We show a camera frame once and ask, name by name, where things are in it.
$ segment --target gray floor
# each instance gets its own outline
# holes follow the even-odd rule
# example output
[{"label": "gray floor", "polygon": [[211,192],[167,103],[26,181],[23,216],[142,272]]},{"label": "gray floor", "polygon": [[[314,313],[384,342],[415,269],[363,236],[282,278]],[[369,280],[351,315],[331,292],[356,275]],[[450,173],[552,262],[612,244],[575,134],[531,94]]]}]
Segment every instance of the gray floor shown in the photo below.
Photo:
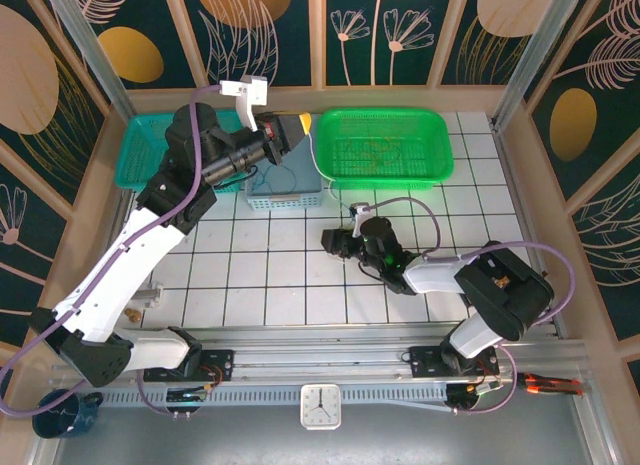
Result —
[{"label": "gray floor", "polygon": [[144,409],[104,409],[94,430],[67,440],[60,465],[591,463],[569,397],[518,393],[504,409],[451,416],[352,405],[333,432],[309,432],[297,407],[208,409],[173,422]]}]

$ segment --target white tile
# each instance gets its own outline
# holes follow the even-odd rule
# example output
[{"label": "white tile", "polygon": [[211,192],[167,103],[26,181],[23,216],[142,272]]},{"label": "white tile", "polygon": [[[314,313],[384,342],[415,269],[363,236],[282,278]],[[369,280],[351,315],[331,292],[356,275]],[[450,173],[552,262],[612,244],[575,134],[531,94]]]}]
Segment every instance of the white tile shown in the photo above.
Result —
[{"label": "white tile", "polygon": [[387,290],[387,307],[389,309],[389,322],[426,322],[427,303],[424,294],[399,295]]},{"label": "white tile", "polygon": [[[354,203],[360,202],[366,202],[369,205],[376,203],[376,197],[373,190],[340,190],[340,200],[349,207]],[[349,210],[342,207],[342,216],[348,217]]]},{"label": "white tile", "polygon": [[458,112],[462,133],[491,133],[489,119],[484,112]]},{"label": "white tile", "polygon": [[[424,202],[435,215],[446,215],[447,207],[444,204],[442,187],[433,187],[429,190],[411,190],[411,196]],[[412,203],[413,214],[418,216],[429,215],[427,211],[417,203]]]},{"label": "white tile", "polygon": [[189,290],[184,310],[185,328],[221,327],[226,290],[222,288]]},{"label": "white tile", "polygon": [[293,210],[286,210],[284,208],[275,208],[271,210],[271,218],[304,218],[305,209],[296,208]]},{"label": "white tile", "polygon": [[482,213],[476,187],[443,187],[449,215]]},{"label": "white tile", "polygon": [[304,234],[304,220],[272,219],[269,250],[304,250]]},{"label": "white tile", "polygon": [[453,174],[443,185],[473,185],[473,175],[471,174],[471,165],[469,160],[458,159],[453,161]]},{"label": "white tile", "polygon": [[509,189],[505,186],[478,187],[483,213],[515,213]]},{"label": "white tile", "polygon": [[303,287],[305,285],[304,252],[271,252],[267,270],[268,287]]},{"label": "white tile", "polygon": [[493,142],[493,135],[465,135],[464,141],[467,144],[469,158],[497,158],[496,144]]},{"label": "white tile", "polygon": [[[440,227],[441,247],[453,247],[449,217],[436,217]],[[418,248],[424,250],[436,244],[436,229],[431,217],[416,217],[416,233],[418,234]]]},{"label": "white tile", "polygon": [[467,307],[460,295],[449,292],[429,292],[426,295],[432,322],[459,322],[468,318]]},{"label": "white tile", "polygon": [[196,252],[228,252],[231,247],[231,220],[214,220],[198,224]]},{"label": "white tile", "polygon": [[167,255],[153,269],[153,281],[164,288],[187,288],[191,255]]},{"label": "white tile", "polygon": [[267,283],[266,253],[232,253],[230,287],[264,287]]},{"label": "white tile", "polygon": [[202,216],[202,220],[232,220],[236,207],[236,193],[216,193],[216,203]]},{"label": "white tile", "polygon": [[196,253],[193,256],[189,288],[226,287],[228,272],[228,253]]},{"label": "white tile", "polygon": [[416,248],[418,246],[412,217],[391,217],[389,221],[398,242],[402,244],[403,248]]},{"label": "white tile", "polygon": [[387,323],[384,287],[347,287],[347,321],[349,323]]},{"label": "white tile", "polygon": [[265,325],[304,325],[304,288],[268,288]]},{"label": "white tile", "polygon": [[198,227],[195,227],[193,230],[191,230],[191,232],[189,232],[189,235],[184,237],[182,239],[182,241],[178,245],[173,247],[169,253],[191,253],[191,252],[193,252],[193,244],[195,242],[196,229],[197,228]]},{"label": "white tile", "polygon": [[[409,193],[405,190],[377,190],[376,203],[381,203],[392,198],[408,196]],[[378,215],[381,217],[410,217],[411,202],[402,200],[400,202],[390,203],[389,205],[378,208]]]},{"label": "white tile", "polygon": [[[329,190],[325,189],[323,193],[322,203],[319,207],[307,208],[307,218],[332,218],[340,216],[340,202],[334,200],[331,195],[329,195]],[[340,196],[338,190],[334,190],[334,193],[337,197]]]},{"label": "white tile", "polygon": [[262,252],[269,246],[269,220],[236,220],[233,225],[234,252]]},{"label": "white tile", "polygon": [[322,248],[322,231],[341,227],[339,218],[308,218],[307,219],[307,250],[324,250]]},{"label": "white tile", "polygon": [[326,252],[307,252],[307,285],[342,285],[344,265]]},{"label": "white tile", "polygon": [[464,146],[462,135],[449,135],[453,158],[467,158],[467,147]]},{"label": "white tile", "polygon": [[225,327],[251,327],[264,324],[264,288],[229,289],[224,317]]},{"label": "white tile", "polygon": [[[376,272],[373,268],[363,266],[363,269],[373,276],[378,276],[378,272]],[[374,280],[373,278],[368,277],[360,271],[360,269],[358,268],[357,258],[345,260],[344,270],[346,273],[345,283],[347,283],[347,285],[377,285],[380,283],[378,280]]]},{"label": "white tile", "polygon": [[487,216],[485,220],[491,240],[500,242],[522,240],[520,224],[515,215]]},{"label": "white tile", "polygon": [[450,217],[456,247],[481,247],[489,240],[482,216]]},{"label": "white tile", "polygon": [[460,133],[460,124],[458,123],[458,116],[456,112],[444,112],[440,115],[447,124],[447,131],[451,133]]},{"label": "white tile", "polygon": [[186,290],[165,290],[160,306],[145,310],[142,328],[182,326],[184,299],[186,296]]},{"label": "white tile", "polygon": [[497,158],[471,160],[471,170],[477,185],[504,185],[507,183],[502,165]]},{"label": "white tile", "polygon": [[251,208],[251,205],[249,205],[244,192],[238,193],[238,201],[236,202],[236,220],[252,218],[269,218],[269,210],[254,210]]},{"label": "white tile", "polygon": [[345,323],[344,287],[307,288],[307,325]]}]

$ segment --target robotic arm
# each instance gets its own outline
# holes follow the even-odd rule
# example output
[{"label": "robotic arm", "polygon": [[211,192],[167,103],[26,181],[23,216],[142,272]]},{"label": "robotic arm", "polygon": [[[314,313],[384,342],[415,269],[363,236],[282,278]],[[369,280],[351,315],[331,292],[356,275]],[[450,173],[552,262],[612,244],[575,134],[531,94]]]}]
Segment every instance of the robotic arm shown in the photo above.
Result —
[{"label": "robotic arm", "polygon": [[118,249],[124,251],[87,296],[81,308],[46,337],[47,344],[91,385],[102,387],[122,372],[145,368],[175,370],[188,378],[197,369],[202,346],[177,327],[160,331],[115,329],[118,317],[158,262],[196,226],[216,202],[215,188],[229,177],[248,171],[263,159],[274,165],[309,133],[309,114],[264,113],[252,104],[266,104],[266,82],[223,82],[221,93],[237,96],[236,108],[245,125],[223,131],[213,108],[198,103],[202,176],[195,197],[177,215],[145,233],[130,246],[126,240],[187,197],[194,182],[194,145],[188,107],[178,110],[166,131],[169,144],[158,172],[137,198],[118,238],[89,275],[53,310],[37,308],[30,317],[41,334],[67,312]]},{"label": "robotic arm", "polygon": [[[354,204],[351,210],[354,230],[324,230],[322,246],[327,253],[357,258],[360,266],[374,268],[395,293],[456,293],[476,308],[477,313],[440,344],[439,356],[431,364],[437,368],[444,362],[454,375],[471,370],[486,355],[481,355],[483,351],[502,340],[520,340],[553,300],[553,289],[545,279],[506,248],[460,260],[425,259],[402,248],[388,219],[367,215],[370,209],[363,204]],[[498,244],[491,241],[485,247]]]}]

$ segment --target clock face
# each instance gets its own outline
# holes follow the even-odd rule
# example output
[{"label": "clock face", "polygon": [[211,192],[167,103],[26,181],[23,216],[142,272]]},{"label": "clock face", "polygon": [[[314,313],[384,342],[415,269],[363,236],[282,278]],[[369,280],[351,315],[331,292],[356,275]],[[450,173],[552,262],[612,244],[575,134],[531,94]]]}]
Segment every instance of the clock face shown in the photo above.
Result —
[{"label": "clock face", "polygon": [[300,422],[308,430],[335,430],[340,426],[340,388],[337,385],[304,385]]}]

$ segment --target decorative wallpaper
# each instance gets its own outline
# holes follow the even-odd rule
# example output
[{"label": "decorative wallpaper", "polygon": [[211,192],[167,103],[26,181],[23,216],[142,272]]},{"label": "decorative wallpaper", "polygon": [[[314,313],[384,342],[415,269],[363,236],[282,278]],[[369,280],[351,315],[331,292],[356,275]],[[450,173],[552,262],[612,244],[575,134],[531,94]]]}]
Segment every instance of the decorative wallpaper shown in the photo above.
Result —
[{"label": "decorative wallpaper", "polygon": [[551,0],[467,0],[443,85],[505,85]]},{"label": "decorative wallpaper", "polygon": [[544,62],[542,62],[542,64],[538,68],[538,71],[536,72],[536,75],[533,77],[533,80],[531,81],[531,84],[529,85],[529,88],[527,88],[526,92],[524,92],[524,99],[526,101],[529,101],[529,98],[531,98],[531,95],[533,94],[533,92],[537,88],[538,84],[540,83],[540,80],[542,79],[543,75],[547,71],[547,68],[548,68],[549,64],[551,63],[551,60],[553,59],[553,57],[555,56],[556,52],[558,51],[558,49],[562,45],[562,42],[564,42],[564,39],[567,37],[567,34],[569,33],[569,30],[571,30],[571,27],[573,26],[573,23],[578,18],[578,15],[580,15],[580,12],[582,11],[582,8],[584,7],[584,4],[585,4],[586,1],[587,0],[578,0],[577,5],[573,8],[573,11],[569,15],[569,19],[565,22],[565,25],[562,28],[562,31],[558,35],[558,38],[556,39],[555,43],[553,44],[553,46],[549,50],[549,53],[545,57]]},{"label": "decorative wallpaper", "polygon": [[184,0],[209,83],[311,85],[309,0]]},{"label": "decorative wallpaper", "polygon": [[533,111],[565,198],[640,126],[640,0],[602,0]]},{"label": "decorative wallpaper", "polygon": [[73,203],[104,116],[26,0],[0,0],[0,141]]},{"label": "decorative wallpaper", "polygon": [[327,0],[327,85],[425,85],[449,0]]},{"label": "decorative wallpaper", "polygon": [[65,224],[0,166],[0,342],[24,342]]},{"label": "decorative wallpaper", "polygon": [[619,340],[640,333],[640,155],[574,216]]},{"label": "decorative wallpaper", "polygon": [[127,89],[194,81],[166,0],[77,0]]}]

